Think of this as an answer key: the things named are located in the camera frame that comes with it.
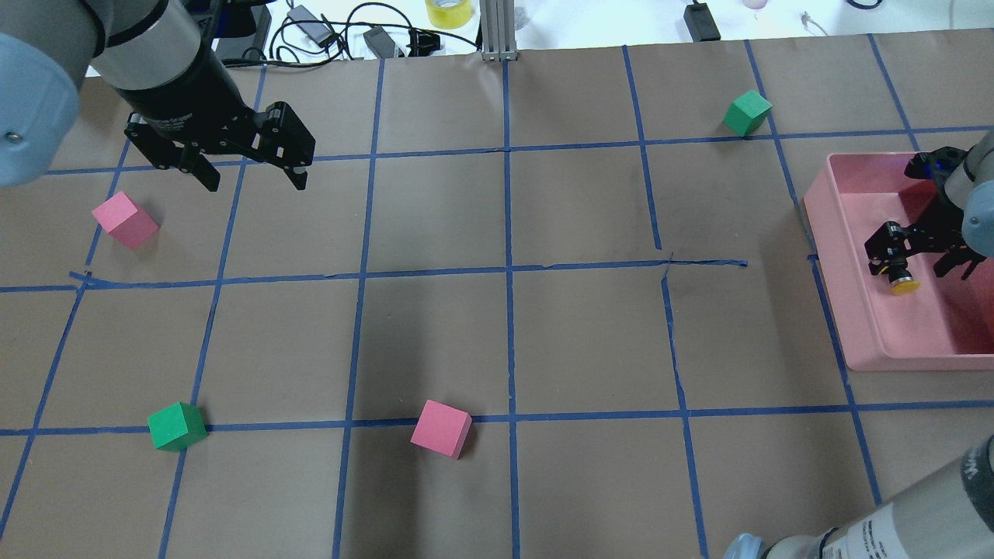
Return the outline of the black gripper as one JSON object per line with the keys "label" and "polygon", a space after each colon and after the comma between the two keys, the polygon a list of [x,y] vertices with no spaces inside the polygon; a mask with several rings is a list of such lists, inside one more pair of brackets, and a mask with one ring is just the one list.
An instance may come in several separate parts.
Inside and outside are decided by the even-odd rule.
{"label": "black gripper", "polygon": [[301,118],[286,102],[252,110],[209,47],[166,84],[117,92],[142,118],[125,134],[157,168],[183,170],[216,193],[221,175],[205,155],[244,155],[283,168],[297,191],[308,187],[315,139]]}
{"label": "black gripper", "polygon": [[934,275],[945,277],[966,266],[960,275],[966,282],[985,257],[964,240],[963,219],[962,210],[934,198],[912,225],[887,220],[865,241],[871,276],[910,277],[910,257],[936,252],[941,257],[934,263]]}

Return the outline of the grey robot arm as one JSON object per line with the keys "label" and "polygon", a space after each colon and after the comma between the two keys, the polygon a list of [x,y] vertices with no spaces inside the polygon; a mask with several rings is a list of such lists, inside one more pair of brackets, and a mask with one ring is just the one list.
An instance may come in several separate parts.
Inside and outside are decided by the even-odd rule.
{"label": "grey robot arm", "polygon": [[[992,369],[992,135],[968,150],[830,155],[805,196],[852,371]],[[728,558],[990,558],[992,438],[873,512]]]}
{"label": "grey robot arm", "polygon": [[2,3],[4,187],[50,169],[89,68],[132,109],[124,133],[159,169],[216,191],[209,157],[238,155],[308,184],[315,139],[286,102],[255,111],[180,1]]}

